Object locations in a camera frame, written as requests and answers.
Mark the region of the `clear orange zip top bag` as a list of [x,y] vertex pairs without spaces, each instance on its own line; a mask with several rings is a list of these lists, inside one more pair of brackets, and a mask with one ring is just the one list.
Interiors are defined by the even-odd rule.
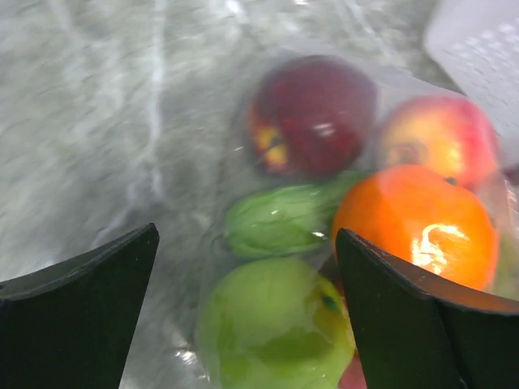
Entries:
[[517,387],[517,197],[476,104],[302,49],[247,83],[229,147],[211,387]]

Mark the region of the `orange fake tangerine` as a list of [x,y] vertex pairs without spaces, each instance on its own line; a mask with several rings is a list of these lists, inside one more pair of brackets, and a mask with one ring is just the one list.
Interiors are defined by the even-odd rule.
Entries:
[[421,165],[397,165],[356,183],[333,218],[400,259],[466,287],[494,279],[499,237],[479,198]]

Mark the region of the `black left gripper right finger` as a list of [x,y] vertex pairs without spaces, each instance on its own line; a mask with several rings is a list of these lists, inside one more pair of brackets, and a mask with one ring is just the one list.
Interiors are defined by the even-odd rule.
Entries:
[[369,388],[516,388],[518,303],[470,289],[342,229],[336,252]]

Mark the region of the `dark red fake apple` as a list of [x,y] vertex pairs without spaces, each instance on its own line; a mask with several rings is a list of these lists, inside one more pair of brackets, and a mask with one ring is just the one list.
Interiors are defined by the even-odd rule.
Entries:
[[332,176],[361,156],[377,103],[378,88],[356,66],[335,56],[296,57],[260,79],[248,134],[267,172]]

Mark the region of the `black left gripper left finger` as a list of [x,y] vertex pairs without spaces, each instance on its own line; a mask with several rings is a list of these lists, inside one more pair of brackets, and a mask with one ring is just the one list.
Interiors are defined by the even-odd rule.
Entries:
[[1,283],[3,388],[117,388],[159,245],[154,224]]

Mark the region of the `pink red fake peach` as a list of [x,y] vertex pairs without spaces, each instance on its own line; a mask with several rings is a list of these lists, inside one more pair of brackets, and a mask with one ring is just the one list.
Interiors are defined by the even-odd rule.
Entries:
[[424,165],[473,189],[497,172],[500,149],[486,114],[465,97],[420,96],[399,105],[377,142],[380,167]]

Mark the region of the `white perforated rectangular basket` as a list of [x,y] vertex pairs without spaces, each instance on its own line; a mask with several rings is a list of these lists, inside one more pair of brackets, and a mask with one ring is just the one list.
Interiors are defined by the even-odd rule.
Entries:
[[518,1],[438,1],[424,48],[489,116],[509,160],[518,155]]

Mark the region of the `green fake apple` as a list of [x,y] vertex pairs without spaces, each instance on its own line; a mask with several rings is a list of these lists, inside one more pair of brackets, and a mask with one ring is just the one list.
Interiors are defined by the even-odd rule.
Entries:
[[335,388],[355,350],[342,296],[297,257],[247,263],[220,280],[197,340],[215,388]]

